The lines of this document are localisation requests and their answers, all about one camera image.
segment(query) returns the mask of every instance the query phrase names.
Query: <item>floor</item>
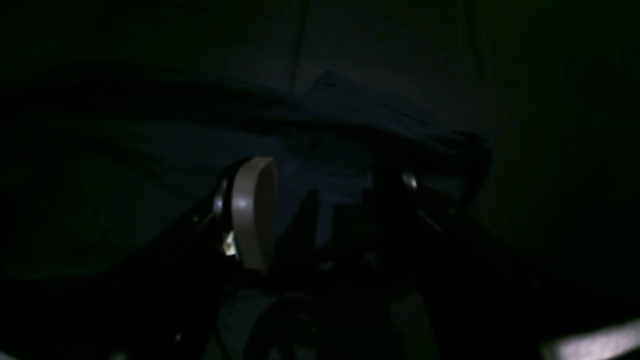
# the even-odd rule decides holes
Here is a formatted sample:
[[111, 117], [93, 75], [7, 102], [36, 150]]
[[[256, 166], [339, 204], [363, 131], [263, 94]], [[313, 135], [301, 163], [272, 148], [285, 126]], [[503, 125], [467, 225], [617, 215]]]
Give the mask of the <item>floor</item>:
[[[494, 170], [474, 211], [507, 244], [572, 281], [639, 295], [631, 290], [637, 236], [628, 235], [640, 195], [638, 125], [629, 115], [639, 93], [632, 5], [41, 3], [1, 5], [2, 83], [70, 60], [135, 60], [301, 92], [336, 70], [492, 141]], [[412, 351], [410, 358], [438, 357]]]

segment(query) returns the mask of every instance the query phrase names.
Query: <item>dark fabric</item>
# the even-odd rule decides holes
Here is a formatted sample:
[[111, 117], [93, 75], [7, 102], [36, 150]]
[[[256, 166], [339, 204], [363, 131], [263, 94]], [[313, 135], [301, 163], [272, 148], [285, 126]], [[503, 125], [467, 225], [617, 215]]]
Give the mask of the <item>dark fabric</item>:
[[[16, 209], [3, 224], [3, 262], [16, 279], [91, 275], [121, 262], [211, 191], [222, 168], [249, 156], [278, 164], [276, 248], [301, 236], [296, 221], [312, 243], [276, 257], [282, 263], [353, 238], [341, 234], [372, 240], [363, 193], [376, 156], [458, 200], [489, 159], [478, 166], [477, 154], [488, 154], [478, 138], [335, 73], [296, 96], [181, 70], [91, 65], [5, 92], [2, 112], [0, 192]], [[310, 203], [311, 223], [296, 220]]]

